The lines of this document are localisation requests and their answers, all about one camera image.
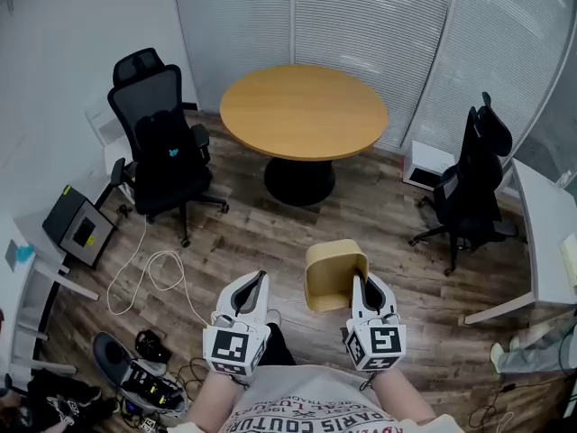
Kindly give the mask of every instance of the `mesh chair back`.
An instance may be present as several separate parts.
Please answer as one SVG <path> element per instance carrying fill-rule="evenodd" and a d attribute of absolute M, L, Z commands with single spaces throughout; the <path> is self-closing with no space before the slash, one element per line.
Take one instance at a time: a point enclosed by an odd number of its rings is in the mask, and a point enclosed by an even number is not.
<path fill-rule="evenodd" d="M 503 178 L 498 156 L 508 155 L 513 139 L 508 128 L 490 107 L 490 96 L 483 93 L 485 106 L 472 107 L 467 118 L 461 158 L 457 164 L 460 180 L 474 190 L 494 190 Z"/>
<path fill-rule="evenodd" d="M 114 66 L 112 80 L 117 87 L 123 82 L 145 77 L 160 70 L 164 63 L 153 48 L 136 51 L 126 58 L 119 60 Z"/>
<path fill-rule="evenodd" d="M 165 111 L 175 124 L 186 126 L 181 85 L 179 67 L 169 65 L 148 77 L 124 82 L 108 93 L 108 103 L 123 126 L 135 161 L 145 159 L 145 143 L 139 140 L 137 134 L 137 124 L 142 119 Z"/>

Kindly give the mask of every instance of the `white t-shirt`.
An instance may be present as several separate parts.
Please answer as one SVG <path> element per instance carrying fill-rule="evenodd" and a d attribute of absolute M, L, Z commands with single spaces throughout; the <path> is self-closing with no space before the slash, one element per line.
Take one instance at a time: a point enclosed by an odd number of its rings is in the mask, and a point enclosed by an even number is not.
<path fill-rule="evenodd" d="M 318 365 L 261 366 L 221 433 L 463 433 L 450 416 L 418 426 L 396 421 L 379 407 L 364 379 Z M 188 423 L 170 433 L 200 431 Z"/>

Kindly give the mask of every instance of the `white cable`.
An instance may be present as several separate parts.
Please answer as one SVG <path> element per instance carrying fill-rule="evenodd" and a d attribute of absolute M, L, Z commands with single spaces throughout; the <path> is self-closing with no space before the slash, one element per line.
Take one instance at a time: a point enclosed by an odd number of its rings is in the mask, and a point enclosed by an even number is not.
<path fill-rule="evenodd" d="M 249 326 L 246 322 L 241 321 L 240 319 L 237 319 L 237 318 L 234 317 L 234 316 L 229 316 L 229 315 L 227 315 L 227 314 L 225 314 L 225 313 L 220 313 L 220 312 L 218 312 L 218 311 L 213 311 L 213 312 L 210 314 L 210 321 L 211 321 L 211 322 L 216 322 L 216 320 L 217 320 L 219 317 L 221 317 L 221 316 L 227 316 L 227 317 L 229 317 L 229 318 L 233 321 L 233 325 L 236 324 L 237 322 L 240 323 L 240 324 L 243 324 L 244 326 L 246 326 L 246 331 L 247 331 L 247 332 L 254 332 L 255 334 L 257 333 L 256 329 L 255 329 L 253 326 Z"/>
<path fill-rule="evenodd" d="M 507 421 L 505 423 L 503 423 L 503 427 L 501 427 L 501 423 L 509 414 L 511 417 L 509 417 L 507 419 Z M 502 433 L 502 431 L 505 429 L 507 424 L 513 419 L 513 417 L 515 417 L 515 412 L 507 412 L 503 417 L 501 417 L 501 420 L 500 420 L 499 424 L 497 425 L 497 433 Z"/>
<path fill-rule="evenodd" d="M 149 258 L 148 262 L 146 262 L 146 264 L 144 265 L 144 269 L 142 270 L 142 274 L 141 274 L 141 279 L 138 281 L 138 285 L 136 286 L 136 290 L 134 291 L 133 300 L 131 301 L 130 305 L 128 305 L 128 308 L 124 309 L 123 311 L 120 311 L 119 313 L 115 313 L 114 311 L 112 311 L 112 307 L 110 306 L 110 289 L 112 289 L 112 286 L 114 285 L 114 283 L 116 282 L 116 280 L 120 276 L 120 273 L 124 270 L 124 268 L 126 268 L 126 266 L 128 266 L 131 263 L 131 261 L 134 259 L 136 254 L 141 250 L 142 241 L 144 240 L 144 237 L 146 236 L 146 216 L 143 216 L 142 218 L 144 218 L 144 232 L 142 233 L 142 237 L 141 237 L 140 242 L 138 243 L 138 247 L 136 247 L 136 250 L 134 251 L 133 256 L 130 257 L 130 260 L 128 260 L 128 262 L 126 262 L 124 264 L 124 266 L 120 270 L 118 270 L 113 281 L 110 282 L 108 289 L 106 289 L 106 303 L 108 304 L 108 310 L 112 314 L 114 314 L 115 316 L 120 316 L 121 314 L 124 314 L 126 311 L 131 309 L 134 306 L 134 301 L 136 300 L 136 294 L 138 293 L 138 289 L 141 287 L 142 280 L 144 279 L 144 273 L 147 272 L 149 277 L 151 278 L 152 283 L 154 284 L 154 287 L 156 287 L 156 289 L 161 291 L 161 292 L 166 291 L 166 290 L 170 290 L 170 289 L 174 289 L 181 282 L 184 282 L 184 290 L 187 293 L 188 304 L 190 305 L 192 312 L 195 313 L 195 316 L 202 323 L 204 323 L 208 326 L 209 324 L 202 318 L 202 316 L 200 316 L 197 313 L 197 311 L 195 310 L 195 307 L 192 305 L 192 301 L 190 300 L 190 296 L 188 295 L 187 280 L 186 280 L 185 274 L 184 274 L 184 264 L 182 263 L 182 260 L 180 260 L 179 254 L 174 252 L 173 250 L 162 250 L 160 252 L 153 253 L 151 255 L 151 258 Z M 162 289 L 161 287 L 159 287 L 157 285 L 157 283 L 155 282 L 154 278 L 152 277 L 152 273 L 151 273 L 151 265 L 154 263 L 155 260 L 160 258 L 162 255 L 168 255 L 169 257 L 173 258 L 174 261 L 177 263 L 177 266 L 179 267 L 180 274 L 181 274 L 180 279 L 178 281 L 176 281 L 174 284 L 172 284 L 171 286 L 167 287 L 166 289 Z"/>

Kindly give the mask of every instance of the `table top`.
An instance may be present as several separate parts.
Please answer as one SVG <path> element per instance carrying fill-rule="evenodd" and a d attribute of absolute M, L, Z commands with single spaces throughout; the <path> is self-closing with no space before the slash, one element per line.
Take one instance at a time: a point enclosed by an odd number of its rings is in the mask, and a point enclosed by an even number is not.
<path fill-rule="evenodd" d="M 370 148 L 389 124 L 371 87 L 340 70 L 291 65 L 257 70 L 223 96 L 224 126 L 240 142 L 293 161 L 330 161 Z"/>
<path fill-rule="evenodd" d="M 536 299 L 577 303 L 561 254 L 565 238 L 573 233 L 577 235 L 575 199 L 524 163 L 513 159 L 512 165 L 523 202 Z"/>

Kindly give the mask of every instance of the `sneaker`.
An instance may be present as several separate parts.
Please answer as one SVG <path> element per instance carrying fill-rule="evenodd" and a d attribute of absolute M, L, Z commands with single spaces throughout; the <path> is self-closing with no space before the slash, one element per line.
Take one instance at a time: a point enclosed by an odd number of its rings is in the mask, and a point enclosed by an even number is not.
<path fill-rule="evenodd" d="M 510 353 L 513 351 L 521 349 L 521 340 L 519 340 L 518 336 L 513 336 L 511 340 L 508 342 L 508 350 Z"/>
<path fill-rule="evenodd" d="M 281 322 L 282 316 L 280 315 L 280 311 L 277 309 L 269 309 L 267 311 L 267 324 L 276 324 L 280 327 Z"/>
<path fill-rule="evenodd" d="M 505 354 L 505 350 L 503 350 L 503 347 L 496 343 L 494 344 L 491 348 L 490 348 L 490 361 L 493 363 L 493 365 L 495 366 L 495 371 L 497 373 L 501 373 L 501 370 L 499 369 L 499 359 Z"/>
<path fill-rule="evenodd" d="M 97 386 L 91 386 L 90 388 L 87 389 L 87 399 L 82 401 L 76 400 L 76 402 L 78 406 L 80 406 L 81 408 L 85 408 L 91 402 L 99 400 L 101 396 L 102 396 L 102 390 L 100 390 L 100 388 L 98 388 Z"/>

